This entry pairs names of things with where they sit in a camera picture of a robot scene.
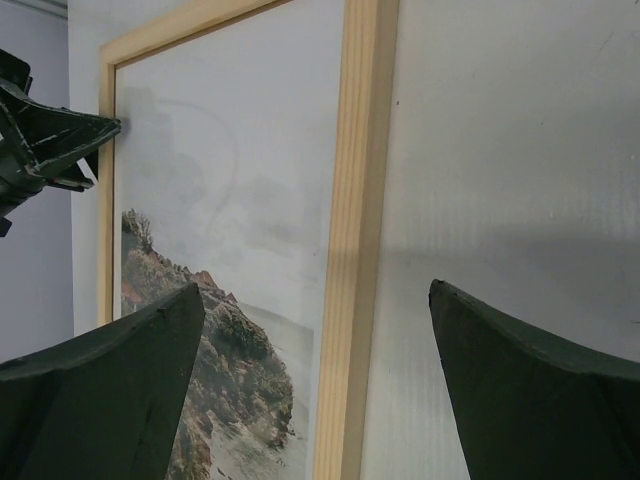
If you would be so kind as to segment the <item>printed photo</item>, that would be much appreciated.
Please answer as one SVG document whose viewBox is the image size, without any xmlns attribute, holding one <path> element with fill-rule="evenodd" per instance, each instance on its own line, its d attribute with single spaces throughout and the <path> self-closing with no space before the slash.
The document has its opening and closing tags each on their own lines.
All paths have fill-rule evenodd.
<svg viewBox="0 0 640 480">
<path fill-rule="evenodd" d="M 342 24 L 272 4 L 116 73 L 113 311 L 206 311 L 172 479 L 312 475 Z"/>
</svg>

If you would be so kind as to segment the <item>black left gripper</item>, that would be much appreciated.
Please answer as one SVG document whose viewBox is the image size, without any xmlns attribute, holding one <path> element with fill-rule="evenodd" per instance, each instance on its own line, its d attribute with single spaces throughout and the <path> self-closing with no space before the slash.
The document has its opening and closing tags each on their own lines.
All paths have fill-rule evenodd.
<svg viewBox="0 0 640 480">
<path fill-rule="evenodd" d="M 32 101 L 30 65 L 1 50 L 1 237 L 7 216 L 48 186 L 87 190 L 94 182 L 78 162 L 96 167 L 99 149 L 121 132 L 122 122 L 47 107 Z"/>
</svg>

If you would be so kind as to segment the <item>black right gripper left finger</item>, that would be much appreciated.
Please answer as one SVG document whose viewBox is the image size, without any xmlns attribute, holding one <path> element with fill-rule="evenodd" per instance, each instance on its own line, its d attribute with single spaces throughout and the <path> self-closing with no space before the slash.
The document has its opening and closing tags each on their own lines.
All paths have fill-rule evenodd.
<svg viewBox="0 0 640 480">
<path fill-rule="evenodd" d="M 204 318 L 189 283 L 2 363 L 2 478 L 164 478 Z"/>
</svg>

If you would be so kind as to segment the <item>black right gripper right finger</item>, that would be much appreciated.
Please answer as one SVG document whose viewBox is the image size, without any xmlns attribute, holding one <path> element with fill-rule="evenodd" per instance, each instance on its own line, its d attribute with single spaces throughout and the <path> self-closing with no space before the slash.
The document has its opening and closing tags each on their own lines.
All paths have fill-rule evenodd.
<svg viewBox="0 0 640 480">
<path fill-rule="evenodd" d="M 434 336 L 473 479 L 636 479 L 639 365 L 434 280 Z"/>
</svg>

